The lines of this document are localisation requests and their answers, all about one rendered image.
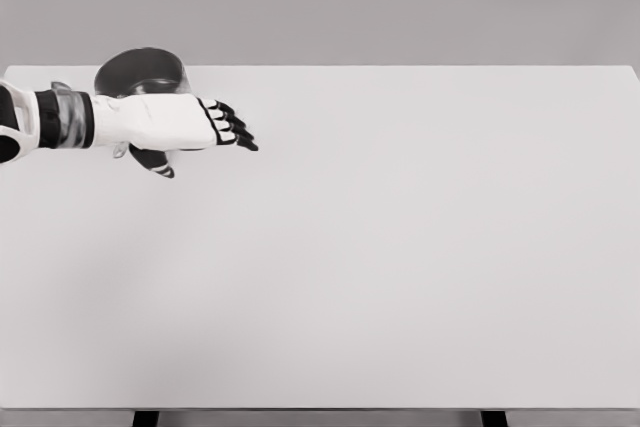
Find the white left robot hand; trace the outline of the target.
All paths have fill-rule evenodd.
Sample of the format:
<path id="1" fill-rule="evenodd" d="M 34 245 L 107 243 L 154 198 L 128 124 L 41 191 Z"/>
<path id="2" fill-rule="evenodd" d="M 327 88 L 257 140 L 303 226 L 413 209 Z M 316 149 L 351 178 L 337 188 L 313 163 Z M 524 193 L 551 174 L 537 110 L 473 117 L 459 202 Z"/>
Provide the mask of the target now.
<path id="1" fill-rule="evenodd" d="M 165 178 L 175 171 L 170 151 L 200 151 L 237 145 L 259 149 L 247 125 L 228 104 L 193 94 L 146 94 L 129 98 L 122 113 L 129 151 L 148 170 Z"/>

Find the dark grey metal pot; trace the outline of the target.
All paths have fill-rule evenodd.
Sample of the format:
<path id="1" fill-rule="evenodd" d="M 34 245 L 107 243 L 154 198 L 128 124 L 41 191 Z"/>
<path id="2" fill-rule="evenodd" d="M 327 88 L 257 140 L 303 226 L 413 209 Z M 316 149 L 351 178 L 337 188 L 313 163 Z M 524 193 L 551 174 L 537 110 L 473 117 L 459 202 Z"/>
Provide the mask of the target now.
<path id="1" fill-rule="evenodd" d="M 127 50 L 109 59 L 94 78 L 98 95 L 122 98 L 140 94 L 184 94 L 191 91 L 183 62 L 160 48 Z M 89 95 L 53 81 L 38 95 L 41 148 L 88 148 L 95 137 Z"/>

